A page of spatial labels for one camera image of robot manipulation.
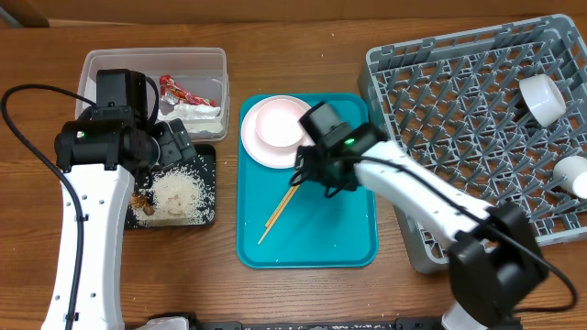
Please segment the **white tissue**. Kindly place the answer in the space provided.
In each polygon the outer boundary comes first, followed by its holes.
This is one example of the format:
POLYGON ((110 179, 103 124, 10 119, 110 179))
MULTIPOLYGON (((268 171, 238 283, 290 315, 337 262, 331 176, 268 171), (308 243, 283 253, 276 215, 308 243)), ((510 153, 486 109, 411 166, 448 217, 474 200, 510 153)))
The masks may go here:
POLYGON ((224 126, 220 121, 220 107, 206 104, 185 104, 179 103, 172 107, 167 114, 159 112, 160 121, 171 122, 180 119, 189 133, 199 134, 208 132, 211 134, 220 133, 224 126))

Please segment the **wooden chopstick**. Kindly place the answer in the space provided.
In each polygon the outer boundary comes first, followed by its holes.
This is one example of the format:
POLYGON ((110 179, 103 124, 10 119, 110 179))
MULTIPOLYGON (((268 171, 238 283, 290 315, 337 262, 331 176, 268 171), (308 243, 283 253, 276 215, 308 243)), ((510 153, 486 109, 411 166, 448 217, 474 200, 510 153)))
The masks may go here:
POLYGON ((260 244, 263 242, 263 240, 265 239, 265 237, 266 237, 266 236, 267 236, 267 235, 270 233, 270 231, 271 231, 272 227, 274 226, 274 224, 276 223, 276 221, 279 219, 279 217, 281 216, 281 214, 278 216, 278 218, 277 218, 276 220, 274 220, 274 221, 273 221, 273 222, 270 224, 270 226, 269 226, 269 227, 265 227, 265 231, 264 231, 264 233, 262 234, 262 236, 261 236, 260 240, 258 241, 258 244, 259 244, 259 245, 260 245, 260 244))
POLYGON ((281 214, 281 212, 286 207, 286 205, 290 202, 290 200, 292 199, 292 197, 294 196, 294 194, 296 193, 297 190, 298 190, 298 186, 291 186, 290 187, 288 192, 284 195, 284 197, 282 198, 282 200, 280 201, 280 203, 278 204, 276 209, 271 214, 269 220, 265 224, 265 227, 269 227, 270 224, 278 218, 278 216, 281 214))

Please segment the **red snack wrapper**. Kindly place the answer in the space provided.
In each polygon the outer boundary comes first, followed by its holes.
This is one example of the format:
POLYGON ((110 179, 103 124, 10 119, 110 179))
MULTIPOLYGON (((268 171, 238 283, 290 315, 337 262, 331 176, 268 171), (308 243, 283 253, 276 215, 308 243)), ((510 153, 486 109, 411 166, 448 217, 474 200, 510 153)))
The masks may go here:
POLYGON ((160 77, 160 88, 161 100, 170 105, 177 105, 179 103, 188 105, 216 105, 212 99, 205 99, 190 93, 170 75, 162 75, 160 77))

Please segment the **large white plate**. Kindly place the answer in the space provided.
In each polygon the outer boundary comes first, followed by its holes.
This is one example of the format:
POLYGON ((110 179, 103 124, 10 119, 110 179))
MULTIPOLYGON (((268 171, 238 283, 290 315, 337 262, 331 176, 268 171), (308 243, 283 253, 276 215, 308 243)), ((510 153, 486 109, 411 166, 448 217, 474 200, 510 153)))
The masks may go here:
POLYGON ((296 151, 301 146, 312 146, 313 141, 305 132, 302 142, 293 147, 276 148, 261 141, 255 131, 255 120, 260 106, 269 98, 289 95, 275 95, 255 102, 242 119, 240 140, 247 153, 259 164, 273 169, 288 169, 294 165, 296 151))

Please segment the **brown food scrap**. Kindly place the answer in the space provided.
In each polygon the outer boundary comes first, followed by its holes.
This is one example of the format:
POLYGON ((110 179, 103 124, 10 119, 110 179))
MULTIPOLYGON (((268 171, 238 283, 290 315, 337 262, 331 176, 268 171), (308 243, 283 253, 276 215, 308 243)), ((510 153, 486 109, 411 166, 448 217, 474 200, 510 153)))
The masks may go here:
POLYGON ((140 209, 147 216, 151 216, 155 213, 153 206, 149 203, 149 199, 145 195, 133 193, 130 197, 129 204, 132 209, 140 209))

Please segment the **small pink plate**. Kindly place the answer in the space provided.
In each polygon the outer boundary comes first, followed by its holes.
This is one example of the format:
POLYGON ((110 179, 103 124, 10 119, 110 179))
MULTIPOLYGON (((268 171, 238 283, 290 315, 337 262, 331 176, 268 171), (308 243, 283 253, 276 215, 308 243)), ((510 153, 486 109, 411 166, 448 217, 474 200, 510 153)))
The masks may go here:
POLYGON ((257 136, 271 147, 287 148, 298 145, 305 136, 299 119, 308 109, 309 105, 298 98, 269 98, 260 106, 257 113, 257 136))

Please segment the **grey bowl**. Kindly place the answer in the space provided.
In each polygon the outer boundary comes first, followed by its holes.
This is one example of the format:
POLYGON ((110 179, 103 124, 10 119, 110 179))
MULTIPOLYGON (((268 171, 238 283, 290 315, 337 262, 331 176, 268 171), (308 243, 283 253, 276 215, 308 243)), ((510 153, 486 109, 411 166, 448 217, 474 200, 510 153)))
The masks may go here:
POLYGON ((541 126, 548 127, 565 115, 562 93, 546 74, 521 80, 519 90, 529 112, 541 126))

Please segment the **small white cup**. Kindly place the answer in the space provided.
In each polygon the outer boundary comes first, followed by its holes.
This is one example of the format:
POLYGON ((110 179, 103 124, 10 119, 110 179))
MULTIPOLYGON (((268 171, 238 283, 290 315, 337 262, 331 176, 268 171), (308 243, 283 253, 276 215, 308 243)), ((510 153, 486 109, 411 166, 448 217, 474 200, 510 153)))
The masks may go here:
POLYGON ((560 160, 553 169, 553 179, 568 193, 585 199, 587 196, 587 159, 569 156, 560 160))

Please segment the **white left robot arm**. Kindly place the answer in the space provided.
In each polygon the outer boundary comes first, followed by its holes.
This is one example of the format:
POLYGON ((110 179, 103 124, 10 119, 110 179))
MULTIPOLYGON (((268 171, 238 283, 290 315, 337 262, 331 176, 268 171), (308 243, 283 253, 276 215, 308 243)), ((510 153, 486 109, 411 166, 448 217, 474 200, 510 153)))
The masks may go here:
POLYGON ((45 329, 122 329, 124 223, 136 185, 156 163, 169 167, 195 149, 179 119, 152 133, 127 120, 70 121, 55 141, 63 218, 56 280, 45 329))

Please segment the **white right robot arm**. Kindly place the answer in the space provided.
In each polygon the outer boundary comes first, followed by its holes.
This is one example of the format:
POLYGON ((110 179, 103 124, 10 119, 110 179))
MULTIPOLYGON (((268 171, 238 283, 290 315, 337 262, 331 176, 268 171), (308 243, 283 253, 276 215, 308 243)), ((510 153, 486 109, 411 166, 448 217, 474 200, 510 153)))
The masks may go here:
POLYGON ((297 151, 292 185, 319 182, 326 197, 362 186, 418 221, 449 254, 455 298, 446 329, 488 329, 548 276, 524 210, 493 206, 440 179, 372 124, 306 124, 311 147, 297 151))

